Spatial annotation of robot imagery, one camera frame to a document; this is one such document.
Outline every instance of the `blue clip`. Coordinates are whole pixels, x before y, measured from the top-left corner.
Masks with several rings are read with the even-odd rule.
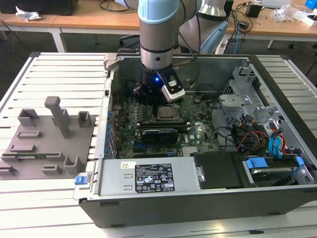
[[[87,176],[77,176],[75,178],[75,185],[86,185],[87,184]]]
[[[297,163],[298,163],[298,166],[302,166],[302,165],[304,165],[305,163],[304,163],[304,160],[302,159],[302,157],[297,157],[296,158],[296,161],[297,161]]]
[[[267,168],[268,165],[263,157],[252,157],[246,161],[249,169]]]
[[[277,155],[279,159],[282,159],[282,155],[279,153],[279,145],[281,144],[281,138],[277,137],[273,149],[273,155]]]
[[[268,151],[270,152],[270,153],[272,153],[273,152],[273,144],[274,144],[274,136],[273,136],[274,134],[272,133],[271,134],[271,137],[269,138],[269,141],[268,141]]]

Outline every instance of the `metal slotted platform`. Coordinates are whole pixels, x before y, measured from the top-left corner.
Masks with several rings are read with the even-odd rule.
[[[105,83],[104,54],[42,53],[29,58],[0,105],[0,155],[8,147],[20,122],[23,108],[34,108],[41,116],[47,96],[59,96],[69,115],[89,111],[99,116]],[[94,157],[99,118],[96,118],[89,159]]]
[[[317,89],[302,72],[288,59],[280,56],[258,56],[261,63],[287,97],[308,128],[317,137]],[[269,104],[273,100],[260,88]]]
[[[19,125],[16,117],[21,108],[35,108],[39,115],[50,115],[44,107],[47,96],[59,96],[61,107],[67,108],[70,115],[84,110],[98,116],[106,79],[103,59],[104,54],[84,53],[42,53],[38,58],[29,58],[0,103],[0,153]],[[279,85],[290,84],[277,78]],[[99,118],[89,159],[94,158],[98,123]],[[86,171],[92,171],[92,166],[88,162]],[[253,238],[304,238],[317,234],[317,202],[281,216],[99,229],[73,199],[73,190],[73,179],[0,180],[0,237],[241,238],[250,237],[250,230],[264,232],[252,235]]]

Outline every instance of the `blue cable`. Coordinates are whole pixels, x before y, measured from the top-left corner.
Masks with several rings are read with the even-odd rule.
[[[234,48],[234,53],[233,53],[234,55],[236,54],[236,51],[237,51],[239,37],[240,37],[240,27],[239,27],[239,23],[238,23],[238,39],[237,39],[236,47]]]

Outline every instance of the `desk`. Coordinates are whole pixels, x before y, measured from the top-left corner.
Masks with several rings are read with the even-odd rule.
[[[235,0],[234,8],[245,0]],[[62,33],[90,33],[90,34],[139,34],[138,14],[118,14],[100,9],[100,0],[79,0],[72,16],[42,15],[43,19],[25,22],[19,20],[15,14],[0,14],[0,18],[13,31],[50,32],[54,38],[58,52],[66,52]],[[297,5],[305,5],[305,0],[293,0]],[[252,18],[253,28],[245,36],[246,39],[281,40],[281,41],[315,41],[317,27],[309,27],[303,22],[277,22],[270,16],[272,10],[263,9],[258,18]],[[7,30],[0,24],[0,30]],[[231,37],[234,31],[233,19],[229,19],[229,27],[224,40]]]
[[[245,0],[235,0],[233,9]],[[305,6],[305,0],[292,0],[292,3],[300,6]],[[242,7],[239,11],[245,13],[246,7]],[[258,18],[251,18],[253,27],[250,32],[245,35],[245,39],[254,40],[271,40],[268,47],[270,47],[273,40],[277,41],[316,41],[317,27],[309,27],[305,23],[295,20],[293,22],[274,22],[271,17],[272,9],[262,9]],[[250,22],[248,18],[242,14],[238,14],[238,20]],[[229,18],[229,26],[227,32],[223,38],[223,41],[227,41],[234,32],[233,18]]]

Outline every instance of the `warning label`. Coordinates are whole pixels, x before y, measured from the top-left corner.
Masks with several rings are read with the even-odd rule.
[[[136,165],[135,188],[137,193],[175,191],[172,164]]]

